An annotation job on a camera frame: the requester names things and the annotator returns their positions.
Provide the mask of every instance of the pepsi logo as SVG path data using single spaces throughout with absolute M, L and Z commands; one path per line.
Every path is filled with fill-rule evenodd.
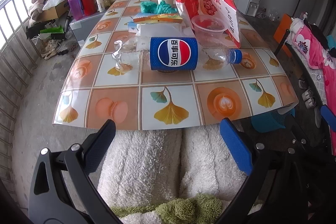
M 191 49 L 187 42 L 170 38 L 161 42 L 157 49 L 157 56 L 167 67 L 180 67 L 190 60 Z

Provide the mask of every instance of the pink blanket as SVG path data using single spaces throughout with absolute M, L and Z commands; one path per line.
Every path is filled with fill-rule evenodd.
M 293 44 L 305 56 L 312 69 L 322 69 L 327 105 L 336 115 L 336 59 L 322 47 L 307 26 L 299 30 Z M 333 155 L 336 155 L 336 133 L 330 130 Z

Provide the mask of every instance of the red snack bag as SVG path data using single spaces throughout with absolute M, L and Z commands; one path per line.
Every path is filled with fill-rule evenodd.
M 211 15 L 220 18 L 226 32 L 240 47 L 237 8 L 233 0 L 176 0 L 176 6 L 188 27 L 194 29 L 191 19 L 196 15 Z

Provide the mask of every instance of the clear plastic bowl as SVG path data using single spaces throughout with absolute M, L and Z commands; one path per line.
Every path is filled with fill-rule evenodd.
M 197 15 L 191 19 L 191 22 L 194 25 L 197 40 L 202 40 L 202 37 L 221 39 L 226 30 L 223 21 L 214 16 Z

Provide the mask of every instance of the red thermos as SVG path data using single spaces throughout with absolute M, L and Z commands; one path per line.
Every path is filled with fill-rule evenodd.
M 95 12 L 97 12 L 97 8 L 93 0 L 81 0 L 81 1 L 82 1 L 83 11 L 86 16 L 92 15 Z

